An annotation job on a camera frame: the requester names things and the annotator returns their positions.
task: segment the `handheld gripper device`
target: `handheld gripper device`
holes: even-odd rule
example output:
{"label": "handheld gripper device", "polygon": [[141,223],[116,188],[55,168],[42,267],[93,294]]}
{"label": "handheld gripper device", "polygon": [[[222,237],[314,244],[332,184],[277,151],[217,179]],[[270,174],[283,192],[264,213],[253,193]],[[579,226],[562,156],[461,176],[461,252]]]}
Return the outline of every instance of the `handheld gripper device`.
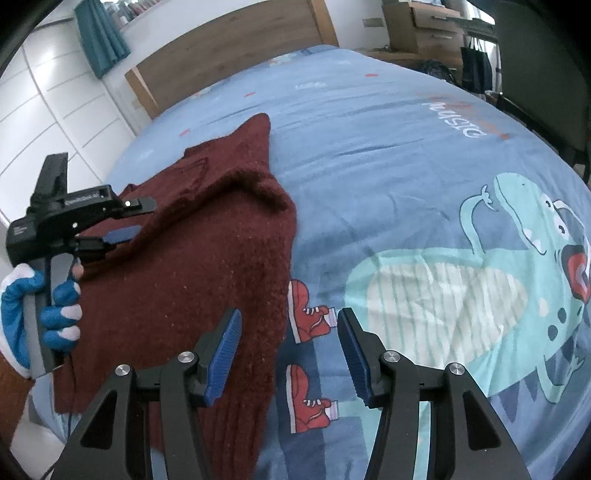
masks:
{"label": "handheld gripper device", "polygon": [[242,335],[239,310],[160,367],[115,368],[82,415],[56,463],[54,480],[152,480],[148,403],[160,402],[169,480],[212,480],[194,407],[222,395]]}
{"label": "handheld gripper device", "polygon": [[31,359],[31,376],[38,378],[63,364],[63,355],[43,342],[45,328],[39,322],[43,308],[52,304],[54,288],[67,280],[74,257],[96,261],[118,244],[130,241],[139,226],[110,232],[105,237],[78,234],[107,218],[127,218],[156,208],[148,197],[121,200],[110,185],[67,192],[67,153],[48,155],[31,196],[27,214],[8,227],[6,250],[13,267],[29,264],[45,274],[45,287],[24,298],[24,329]]}
{"label": "handheld gripper device", "polygon": [[531,480],[509,433],[468,370],[414,365],[364,332],[350,308],[337,331],[357,396],[382,408],[365,480],[412,480],[419,402],[431,404],[427,480]]}

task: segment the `red sweater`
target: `red sweater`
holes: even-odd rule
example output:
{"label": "red sweater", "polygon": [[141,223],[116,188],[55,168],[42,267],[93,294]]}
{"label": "red sweater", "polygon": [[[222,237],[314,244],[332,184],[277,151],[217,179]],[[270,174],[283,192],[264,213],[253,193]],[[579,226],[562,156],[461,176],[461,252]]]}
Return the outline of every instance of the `red sweater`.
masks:
{"label": "red sweater", "polygon": [[[242,312],[242,339],[223,396],[199,414],[220,480],[253,473],[287,327],[296,209],[269,172],[269,129],[269,117],[259,114],[227,137],[189,148],[174,165],[126,188],[123,198],[154,197],[155,213],[107,220],[87,232],[142,225],[132,242],[85,274],[82,337],[73,352],[75,413],[117,365],[164,364],[212,330],[227,306]],[[56,371],[54,382],[56,410],[66,413],[70,369]],[[159,434],[152,439],[161,442]]]}

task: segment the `white wardrobe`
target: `white wardrobe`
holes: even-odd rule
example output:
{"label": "white wardrobe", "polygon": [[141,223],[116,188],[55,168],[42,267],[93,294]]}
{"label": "white wardrobe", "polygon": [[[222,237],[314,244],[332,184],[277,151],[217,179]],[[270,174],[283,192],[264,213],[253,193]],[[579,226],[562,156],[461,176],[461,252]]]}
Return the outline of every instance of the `white wardrobe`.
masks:
{"label": "white wardrobe", "polygon": [[46,155],[69,153],[68,188],[80,190],[103,183],[134,138],[75,20],[33,31],[0,77],[0,220],[24,215]]}

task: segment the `hand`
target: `hand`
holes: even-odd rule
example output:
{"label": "hand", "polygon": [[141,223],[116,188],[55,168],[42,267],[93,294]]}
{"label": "hand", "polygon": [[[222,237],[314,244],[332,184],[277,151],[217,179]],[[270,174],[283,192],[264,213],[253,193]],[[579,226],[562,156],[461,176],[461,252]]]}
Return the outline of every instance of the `hand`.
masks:
{"label": "hand", "polygon": [[[43,341],[52,350],[70,352],[80,338],[76,323],[82,318],[78,305],[79,280],[84,272],[82,265],[72,268],[72,279],[58,285],[53,291],[55,306],[41,312],[41,323],[47,328]],[[0,353],[23,377],[29,378],[31,361],[24,331],[22,298],[35,293],[45,284],[42,272],[27,264],[17,265],[0,284]]]}

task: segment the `blue duvet cover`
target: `blue duvet cover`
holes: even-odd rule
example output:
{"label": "blue duvet cover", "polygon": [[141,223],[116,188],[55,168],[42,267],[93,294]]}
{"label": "blue duvet cover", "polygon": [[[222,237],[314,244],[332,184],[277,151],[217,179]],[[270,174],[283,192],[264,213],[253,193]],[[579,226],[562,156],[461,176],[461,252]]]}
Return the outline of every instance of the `blue duvet cover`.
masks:
{"label": "blue duvet cover", "polygon": [[[115,191],[141,183],[259,112],[271,118],[271,171],[297,205],[298,227],[290,322],[255,478],[364,477],[379,412],[356,397],[337,337],[335,315],[349,306],[415,363],[465,364],[533,479],[551,479],[591,416],[583,182],[480,99],[326,46],[180,102],[108,182]],[[39,383],[35,405],[51,423],[49,391]],[[423,406],[417,480],[428,424]]]}

